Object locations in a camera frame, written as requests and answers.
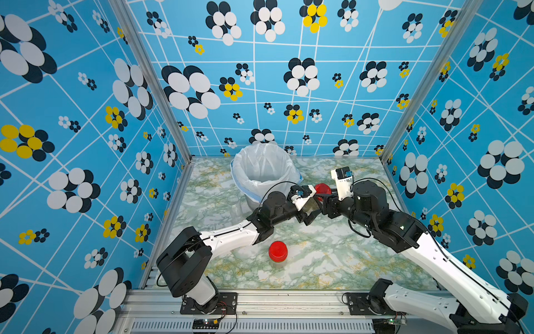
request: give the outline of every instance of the marble tabletop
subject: marble tabletop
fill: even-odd
[[[230,158],[196,158],[186,194],[167,244],[188,226],[197,231],[233,225],[227,197],[241,199],[244,218],[250,214],[245,196],[230,174]],[[391,187],[378,159],[293,158],[304,180],[301,184],[334,185],[330,171],[349,166],[354,177],[375,177]],[[391,209],[395,209],[388,195]],[[269,258],[274,241],[287,245],[288,257],[279,268]],[[432,277],[400,254],[373,238],[349,229],[347,219],[319,215],[306,226],[295,218],[275,226],[262,243],[246,246],[213,259],[205,271],[219,289],[369,290],[386,278],[412,290],[435,290]]]

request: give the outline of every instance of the white plastic bag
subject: white plastic bag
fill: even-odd
[[[302,175],[296,169],[291,158],[276,144],[253,144],[237,153],[230,163],[232,178],[248,198],[252,207],[252,200],[258,207],[265,193],[280,181],[300,183]],[[293,184],[282,183],[271,189],[270,192],[280,191],[284,195],[289,193]]]

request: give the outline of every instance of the red object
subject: red object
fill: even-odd
[[[330,187],[327,184],[324,184],[324,183],[316,184],[315,185],[315,191],[317,191],[317,193],[325,193],[325,194],[328,194],[328,195],[330,195],[332,193],[332,189],[330,189]]]
[[[269,257],[274,262],[282,262],[287,258],[287,246],[281,241],[275,241],[269,247]]]

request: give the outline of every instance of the blue wallpaper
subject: blue wallpaper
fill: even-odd
[[[196,156],[380,155],[463,0],[127,1]]]
[[[107,333],[183,162],[106,1],[0,11],[0,333]]]
[[[531,8],[483,2],[386,166],[445,248],[532,305]],[[531,332],[532,311],[523,323]]]

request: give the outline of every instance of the ventilation grille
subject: ventilation grille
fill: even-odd
[[[226,333],[234,325],[235,319],[225,319],[218,332]],[[175,319],[136,319],[131,332],[152,333],[191,333],[192,320]],[[213,330],[195,330],[195,333]],[[373,321],[367,319],[238,319],[232,333],[374,333]]]

